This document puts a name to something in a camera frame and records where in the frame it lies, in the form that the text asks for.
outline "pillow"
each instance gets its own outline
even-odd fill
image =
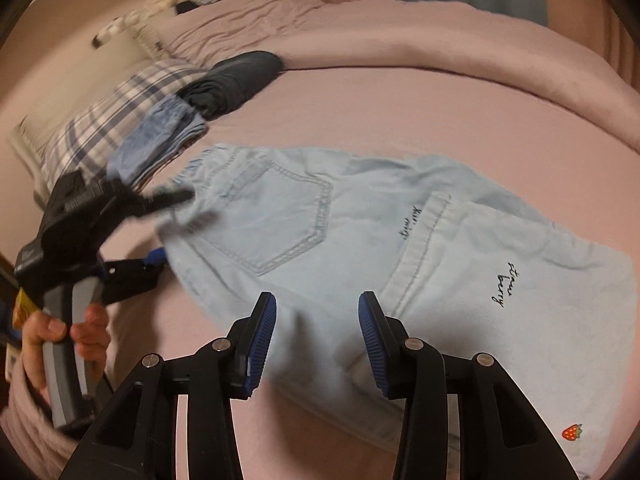
[[[9,133],[7,140],[33,178],[33,199],[44,210],[49,199],[49,187],[42,176],[42,161],[36,160],[35,154],[25,144],[24,139],[20,136],[20,131],[18,131],[18,126]]]
[[[42,163],[49,140],[62,125],[152,63],[153,60],[128,34],[117,35],[49,88],[16,126],[13,136],[20,137],[34,160]]]
[[[155,60],[167,59],[169,54],[165,52],[162,46],[158,27],[174,16],[176,16],[175,7],[163,10],[148,20],[132,25],[129,28],[129,34],[150,58]]]
[[[320,0],[222,0],[164,22],[160,39],[172,56],[211,68],[297,31],[324,5]]]
[[[80,169],[87,180],[96,177],[156,103],[206,72],[179,59],[157,61],[77,114],[45,151],[42,174],[49,189],[69,171]]]
[[[104,44],[109,43],[115,35],[137,23],[148,20],[166,9],[171,9],[177,3],[178,0],[147,0],[142,7],[132,10],[124,16],[119,16],[107,23],[98,31],[98,34],[95,35],[91,44],[94,48],[100,48]]]

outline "folded clothing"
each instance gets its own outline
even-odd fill
[[[85,179],[101,174],[155,104],[205,73],[180,59],[157,61],[77,113],[51,137],[44,152],[42,176],[49,189],[73,170],[81,170]]]
[[[184,14],[185,12],[189,12],[190,10],[195,10],[197,8],[198,5],[194,4],[191,0],[184,0],[183,2],[175,4],[175,13]]]
[[[271,52],[245,52],[220,61],[177,95],[210,120],[239,108],[273,81],[283,67]]]
[[[113,152],[107,177],[138,187],[208,129],[202,116],[171,95],[155,105]]]
[[[372,382],[357,303],[373,290],[439,351],[493,353],[573,466],[593,473],[631,351],[629,258],[442,156],[218,145],[174,184],[195,199],[159,219],[172,269],[221,328],[262,290],[276,295],[265,373],[284,394],[397,449],[402,409],[361,379]],[[573,424],[590,436],[563,440]]]

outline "metal screw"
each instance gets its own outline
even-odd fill
[[[417,337],[408,337],[404,340],[404,346],[409,350],[422,350],[424,348],[424,341]]]
[[[211,346],[213,346],[213,349],[216,352],[222,352],[231,348],[231,341],[229,341],[229,339],[227,339],[226,337],[219,337],[213,343],[211,343]]]
[[[482,366],[492,366],[495,363],[494,358],[491,357],[489,354],[478,354],[478,357],[476,357],[476,360]]]
[[[145,368],[152,368],[160,362],[160,358],[156,354],[145,355],[142,358],[142,365]]]

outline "finger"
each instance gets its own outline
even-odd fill
[[[106,327],[109,324],[109,314],[101,304],[92,303],[86,308],[84,320],[87,323]]]
[[[71,339],[76,343],[98,344],[107,348],[111,342],[111,336],[104,327],[91,323],[77,323],[69,332]]]
[[[76,352],[78,352],[78,355],[85,361],[94,361],[100,363],[102,361],[106,362],[107,359],[106,348],[100,345],[87,345],[84,343],[78,343],[76,344]]]
[[[66,324],[41,310],[33,312],[22,327],[22,344],[40,346],[44,341],[60,341],[66,334]]]
[[[66,325],[41,310],[33,312],[22,327],[22,364],[31,384],[45,394],[47,379],[44,373],[42,343],[59,341],[66,333]]]
[[[103,357],[92,362],[92,372],[94,375],[94,381],[99,381],[104,375],[104,368],[107,365],[107,354],[104,353]]]

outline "wall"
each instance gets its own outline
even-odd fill
[[[108,21],[145,0],[34,0],[0,50],[0,253],[14,262],[42,212],[31,177],[6,142],[31,104],[82,56]]]

